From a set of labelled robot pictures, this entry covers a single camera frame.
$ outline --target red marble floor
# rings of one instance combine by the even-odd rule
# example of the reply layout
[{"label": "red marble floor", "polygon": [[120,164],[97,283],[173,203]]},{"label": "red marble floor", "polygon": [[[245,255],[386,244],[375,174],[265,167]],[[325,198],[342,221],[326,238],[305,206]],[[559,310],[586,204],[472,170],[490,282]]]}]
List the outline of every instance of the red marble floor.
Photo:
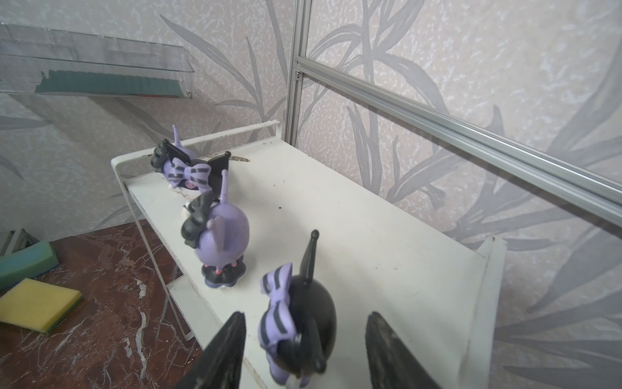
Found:
[{"label": "red marble floor", "polygon": [[[177,266],[147,223],[144,228],[170,282]],[[0,323],[0,388],[173,387],[200,348],[195,339],[184,340],[136,226],[52,246],[60,266],[37,279],[84,298],[51,334]]]}]

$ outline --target yellow kitchen sponge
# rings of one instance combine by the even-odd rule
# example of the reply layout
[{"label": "yellow kitchen sponge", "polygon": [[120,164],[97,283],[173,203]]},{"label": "yellow kitchen sponge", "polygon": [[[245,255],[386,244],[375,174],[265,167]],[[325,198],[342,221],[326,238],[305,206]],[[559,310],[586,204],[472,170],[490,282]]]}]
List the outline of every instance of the yellow kitchen sponge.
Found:
[{"label": "yellow kitchen sponge", "polygon": [[76,290],[25,278],[0,297],[0,322],[50,332],[81,298]]}]

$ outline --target floral wallpaper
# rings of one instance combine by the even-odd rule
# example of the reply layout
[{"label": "floral wallpaper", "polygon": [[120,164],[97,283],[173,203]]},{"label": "floral wallpaper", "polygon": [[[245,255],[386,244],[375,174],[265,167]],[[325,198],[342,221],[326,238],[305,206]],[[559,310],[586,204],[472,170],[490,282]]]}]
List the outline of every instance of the floral wallpaper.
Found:
[{"label": "floral wallpaper", "polygon": [[[192,99],[0,95],[0,231],[54,240],[131,220],[110,159],[184,138],[282,120],[293,4],[33,0],[2,2],[0,22],[182,45]],[[199,144],[199,155],[267,136]],[[127,166],[126,178],[148,171]]]},{"label": "floral wallpaper", "polygon": [[[622,3],[313,2],[307,56],[622,182]],[[622,228],[321,83],[297,147],[470,248],[508,242],[490,388],[622,382]]]}]

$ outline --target sponge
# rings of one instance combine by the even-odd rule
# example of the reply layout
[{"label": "sponge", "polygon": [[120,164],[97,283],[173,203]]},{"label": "sponge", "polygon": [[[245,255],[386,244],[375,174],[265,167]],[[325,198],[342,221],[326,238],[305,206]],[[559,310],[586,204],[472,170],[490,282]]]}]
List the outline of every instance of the sponge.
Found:
[{"label": "sponge", "polygon": [[0,322],[50,332],[81,298],[76,290],[26,278],[0,297]]},{"label": "sponge", "polygon": [[0,290],[58,266],[49,242],[40,241],[13,254],[0,256]]}]

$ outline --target marble floor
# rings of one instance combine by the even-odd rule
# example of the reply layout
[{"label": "marble floor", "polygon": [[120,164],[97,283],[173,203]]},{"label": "marble floor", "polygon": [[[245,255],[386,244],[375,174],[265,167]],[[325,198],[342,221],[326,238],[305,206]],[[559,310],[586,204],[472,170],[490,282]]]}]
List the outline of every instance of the marble floor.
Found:
[{"label": "marble floor", "polygon": [[[177,267],[144,226],[170,282]],[[52,246],[60,266],[37,279],[84,298],[51,334],[0,323],[0,388],[173,387],[201,350],[195,339],[184,340],[136,226]]]}]

